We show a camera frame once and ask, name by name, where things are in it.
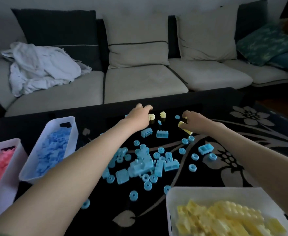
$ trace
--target sofa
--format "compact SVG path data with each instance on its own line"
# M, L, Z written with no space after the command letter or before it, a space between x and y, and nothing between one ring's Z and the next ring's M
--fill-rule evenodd
M32 33L33 22L28 13L30 11L39 11L40 13L32 15L32 18L42 16L40 10L13 10L28 43L38 46L58 45L57 41L60 41L60 38L56 37L54 41L51 40L53 39L51 33L54 30L45 30L49 26L47 23L40 28L35 25ZM251 23L248 23L247 17L252 12L255 12L256 15ZM94 25L94 32L89 33L89 35L94 35L93 38L90 38L89 35L85 38L85 33L80 34L79 32L84 27L79 26L71 34L74 33L75 41L78 41L78 44L74 46L80 47L67 49L66 40L61 43L65 46L64 50L74 59L81 60L80 54L84 53L82 58L86 59L86 64L91 66L93 71L78 77L72 83L35 91L16 98L13 96L8 82L11 63L0 59L0 106L6 110L6 117L182 94L188 91L224 87L241 89L250 85L259 87L288 82L288 72L272 66L259 67L248 64L243 60L236 59L235 50L232 54L235 55L234 59L224 59L225 55L219 61L212 60L212 56L209 55L202 57L201 61L183 59L181 54L185 50L182 49L182 46L180 49L180 44L178 44L178 40L183 41L183 39L180 36L178 39L178 18L176 19L175 16L168 16L166 21L160 19L162 28L157 24L152 24L158 23L155 20L149 24L139 21L141 25L147 25L147 27L139 28L137 36L134 37L130 34L127 25L117 28L119 20L115 18L96 19L94 11L83 12L83 15L82 13L78 14L78 11L70 12L66 17L62 16L64 13L69 14L68 11L46 11L45 15L56 16L43 18L43 21L48 19L50 22L57 22L66 18L72 20L72 16L75 15L74 19L82 22L80 18L86 18L86 14L88 18L94 18L95 22L88 23L89 26ZM234 20L236 27L233 34L235 42L267 22L267 0L240 5L236 16L237 18ZM136 29L136 21L133 20L132 24ZM38 35L34 31L38 29L43 33L50 33L50 39L44 40L45 37L36 39ZM149 41L139 41L142 37ZM120 44L121 42L130 42L130 44Z

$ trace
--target white wall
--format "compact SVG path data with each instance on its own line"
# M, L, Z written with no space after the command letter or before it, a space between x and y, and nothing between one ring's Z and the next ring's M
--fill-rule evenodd
M191 10L211 10L227 3L248 3L256 0L0 0L0 50L23 36L11 8L49 10L95 10L97 18L103 14L145 15L163 12L178 15ZM278 21L287 0L268 0L269 18Z

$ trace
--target black table top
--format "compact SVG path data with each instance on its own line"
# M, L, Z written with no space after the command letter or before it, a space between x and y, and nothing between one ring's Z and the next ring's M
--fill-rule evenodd
M173 159L180 162L180 168L163 172L162 178L158 178L157 183L153 184L150 191L144 190L144 183L138 177L130 178L122 185L118 185L116 181L108 184L101 178L89 197L91 206L86 210L78 211L66 235L78 232L93 233L100 230L108 235L168 235L163 192L165 185L213 187L258 185L241 164L212 138L193 134L195 141L182 146L182 138L187 138L189 135L177 127L178 122L182 119L177 120L174 116L181 116L184 110L200 112L210 119L224 123L245 137L288 156L288 120L279 114L268 111L232 88L2 118L0 119L0 142L20 138L26 153L30 154L48 121L54 118L74 116L79 131L78 149L124 118L124 115L128 114L139 102L143 105L151 104L154 107L153 113L156 115L156 119L149 126L153 129L153 135L142 138L137 132L122 147L127 147L131 151L133 161L135 154L132 152L138 148L133 145L134 140L146 144L150 148L151 156L159 146L164 146L165 151L171 151ZM157 120L160 119L161 111L165 111L167 117L160 126ZM82 134L85 128L91 130L87 136ZM156 138L157 130L169 131L169 138ZM209 161L207 157L199 154L200 159L193 161L191 154L198 154L198 147L207 142L215 147L214 153L217 155L217 160ZM185 155L178 153L179 147L186 149ZM188 170L191 163L197 166L196 172ZM110 173L114 175L118 170L127 169L129 164L130 162L126 161L120 164L116 163L113 169L109 169ZM29 187L28 183L20 182L16 198ZM132 190L139 193L136 202L131 202L129 199ZM129 227L119 226L113 221L123 212L135 216L134 223ZM105 226L105 228L96 231L95 227L97 226Z

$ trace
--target white plastic bin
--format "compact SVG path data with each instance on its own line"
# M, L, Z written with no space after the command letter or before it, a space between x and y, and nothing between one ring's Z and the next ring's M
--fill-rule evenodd
M274 217L287 230L288 220L284 212L262 188L253 187L174 187L166 195L168 231L170 236L179 236L176 227L177 206L186 205L192 199L207 208L219 200L228 200L260 210L265 217Z
M71 124L72 129L70 132L69 141L63 158L66 158L67 156L75 152L77 137L79 135L75 123L75 117L70 116L64 118L57 118L49 121L46 124L43 132L40 134L40 137L38 138L34 148L32 149L31 154L29 155L25 165L23 166L20 172L19 178L21 181L26 181L28 183L35 184L37 180L41 178L36 176L36 168L39 163L37 151L42 148L42 144L49 134L58 131L61 123L67 123L67 122Z
M0 214L12 205L19 187L19 173L27 160L27 154L18 138L0 142L0 151L12 146L16 149L0 180Z

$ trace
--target teal pillow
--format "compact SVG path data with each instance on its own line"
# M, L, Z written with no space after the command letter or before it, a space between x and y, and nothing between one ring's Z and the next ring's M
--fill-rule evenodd
M263 66L271 58L288 52L288 35L268 23L238 41L237 50L250 63Z

